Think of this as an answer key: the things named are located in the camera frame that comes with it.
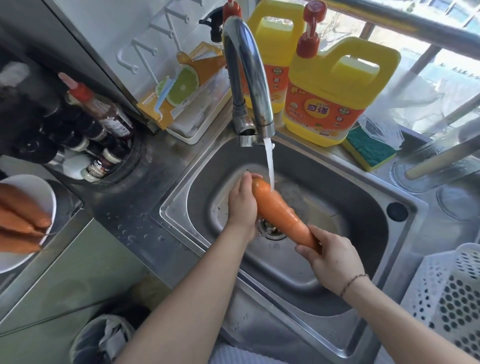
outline plastic jug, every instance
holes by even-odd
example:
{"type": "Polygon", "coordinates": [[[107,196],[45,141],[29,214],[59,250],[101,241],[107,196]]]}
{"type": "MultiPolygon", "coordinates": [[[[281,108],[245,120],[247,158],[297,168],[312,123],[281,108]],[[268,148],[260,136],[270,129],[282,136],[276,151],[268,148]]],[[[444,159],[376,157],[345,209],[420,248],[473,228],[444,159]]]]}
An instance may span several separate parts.
{"type": "MultiPolygon", "coordinates": [[[[303,7],[302,4],[280,0],[262,0],[247,21],[264,63],[273,112],[280,112],[285,103],[288,67],[298,38],[305,30],[303,7]],[[285,19],[291,20],[293,26],[287,24],[285,19]]],[[[251,108],[252,102],[243,74],[242,89],[247,106],[251,108]]]]}
{"type": "Polygon", "coordinates": [[[400,53],[356,37],[318,52],[320,40],[315,28],[325,12],[322,1],[310,1],[305,7],[307,31],[300,37],[290,64],[283,120],[302,138],[333,146],[345,139],[386,86],[400,62],[400,53]]]}

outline hand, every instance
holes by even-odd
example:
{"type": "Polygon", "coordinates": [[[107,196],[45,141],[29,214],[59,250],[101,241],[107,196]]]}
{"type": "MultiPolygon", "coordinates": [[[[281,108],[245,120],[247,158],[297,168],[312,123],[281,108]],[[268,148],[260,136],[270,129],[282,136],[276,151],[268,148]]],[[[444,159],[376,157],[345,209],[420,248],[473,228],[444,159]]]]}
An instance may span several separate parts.
{"type": "Polygon", "coordinates": [[[347,238],[313,225],[309,225],[308,228],[320,241],[322,255],[304,245],[297,245],[295,251],[308,260],[320,283],[339,295],[352,278],[365,273],[357,250],[347,238]]]}
{"type": "Polygon", "coordinates": [[[257,201],[252,194],[252,177],[257,173],[245,172],[228,194],[228,220],[225,228],[238,229],[249,243],[256,234],[257,201]]]}

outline water stream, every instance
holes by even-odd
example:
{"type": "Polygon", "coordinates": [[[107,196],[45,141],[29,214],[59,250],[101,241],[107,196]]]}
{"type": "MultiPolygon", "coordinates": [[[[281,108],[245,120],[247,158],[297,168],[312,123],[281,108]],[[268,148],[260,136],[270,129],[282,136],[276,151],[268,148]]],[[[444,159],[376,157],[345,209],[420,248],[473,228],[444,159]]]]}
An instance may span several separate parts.
{"type": "Polygon", "coordinates": [[[270,179],[271,191],[275,189],[275,177],[273,171],[273,147],[272,139],[264,138],[265,151],[267,152],[268,178],[270,179]]]}

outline bracelet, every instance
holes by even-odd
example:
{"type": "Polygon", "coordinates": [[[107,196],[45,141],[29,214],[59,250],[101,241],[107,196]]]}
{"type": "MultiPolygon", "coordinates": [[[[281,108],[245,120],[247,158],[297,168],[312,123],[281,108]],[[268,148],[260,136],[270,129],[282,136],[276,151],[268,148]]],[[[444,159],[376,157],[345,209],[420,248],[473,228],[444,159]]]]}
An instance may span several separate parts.
{"type": "Polygon", "coordinates": [[[370,276],[367,274],[367,273],[363,273],[363,274],[357,274],[355,277],[353,277],[351,280],[348,281],[348,283],[345,285],[342,293],[340,293],[340,297],[343,297],[343,295],[345,294],[345,291],[347,290],[348,287],[350,287],[350,284],[352,284],[357,278],[359,277],[368,277],[370,278],[370,276]]]}

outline perforated basket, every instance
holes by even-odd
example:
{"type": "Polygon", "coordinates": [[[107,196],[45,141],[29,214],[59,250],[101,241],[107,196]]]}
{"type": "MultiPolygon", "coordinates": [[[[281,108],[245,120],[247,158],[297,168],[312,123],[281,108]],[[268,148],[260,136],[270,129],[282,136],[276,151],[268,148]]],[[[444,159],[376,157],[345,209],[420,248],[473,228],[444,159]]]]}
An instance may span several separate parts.
{"type": "MultiPolygon", "coordinates": [[[[424,257],[400,305],[480,360],[480,245],[424,257]]],[[[393,360],[381,347],[375,363],[393,360]]]]}

